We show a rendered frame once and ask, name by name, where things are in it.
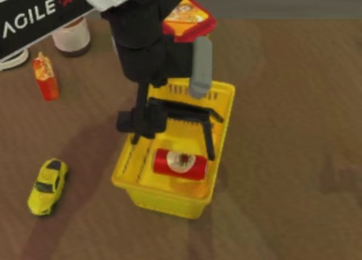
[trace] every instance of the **gray background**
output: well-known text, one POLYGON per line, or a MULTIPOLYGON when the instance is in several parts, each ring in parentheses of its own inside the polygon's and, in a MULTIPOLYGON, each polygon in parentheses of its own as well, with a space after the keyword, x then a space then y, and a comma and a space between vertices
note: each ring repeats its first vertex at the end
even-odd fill
POLYGON ((196 0, 218 19, 360 18, 362 0, 196 0))

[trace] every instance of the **car hood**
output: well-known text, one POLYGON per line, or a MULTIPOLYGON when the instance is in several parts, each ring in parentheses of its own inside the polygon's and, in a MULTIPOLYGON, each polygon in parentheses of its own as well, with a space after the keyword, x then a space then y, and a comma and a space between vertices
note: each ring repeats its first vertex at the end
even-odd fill
POLYGON ((28 199, 28 206, 32 212, 39 214, 49 209, 54 203, 54 195, 32 190, 28 199))

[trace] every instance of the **table surface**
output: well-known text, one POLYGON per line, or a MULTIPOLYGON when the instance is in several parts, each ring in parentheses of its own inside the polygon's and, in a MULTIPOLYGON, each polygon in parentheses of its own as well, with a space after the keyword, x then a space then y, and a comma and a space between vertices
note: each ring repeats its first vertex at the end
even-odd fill
POLYGON ((236 86, 213 202, 188 221, 135 207, 111 173, 135 100, 105 22, 77 59, 52 41, 61 99, 30 63, 0 73, 0 259, 354 260, 362 257, 362 23, 220 21, 214 78, 236 86), (71 175, 54 216, 26 200, 42 163, 71 175))

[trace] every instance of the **red and yellow box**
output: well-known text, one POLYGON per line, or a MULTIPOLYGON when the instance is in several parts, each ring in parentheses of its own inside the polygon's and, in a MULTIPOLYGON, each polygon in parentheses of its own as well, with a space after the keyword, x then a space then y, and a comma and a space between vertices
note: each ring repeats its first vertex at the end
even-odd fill
POLYGON ((176 42, 193 42, 214 30, 216 19, 195 1, 182 0, 162 26, 163 33, 173 35, 176 42))
POLYGON ((59 98, 58 83, 50 59, 40 52, 38 57, 33 60, 32 65, 44 100, 51 101, 59 98))

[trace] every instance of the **wooden table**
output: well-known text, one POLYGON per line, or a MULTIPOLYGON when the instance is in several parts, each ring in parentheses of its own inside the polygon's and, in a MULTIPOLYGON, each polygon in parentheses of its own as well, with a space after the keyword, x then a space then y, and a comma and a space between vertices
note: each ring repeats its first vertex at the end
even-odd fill
POLYGON ((135 207, 110 176, 133 106, 108 26, 66 59, 44 102, 31 65, 0 73, 0 259, 354 260, 362 257, 361 21, 220 21, 214 78, 237 96, 213 203, 196 221, 135 207), (41 164, 71 176, 54 216, 26 200, 41 164))

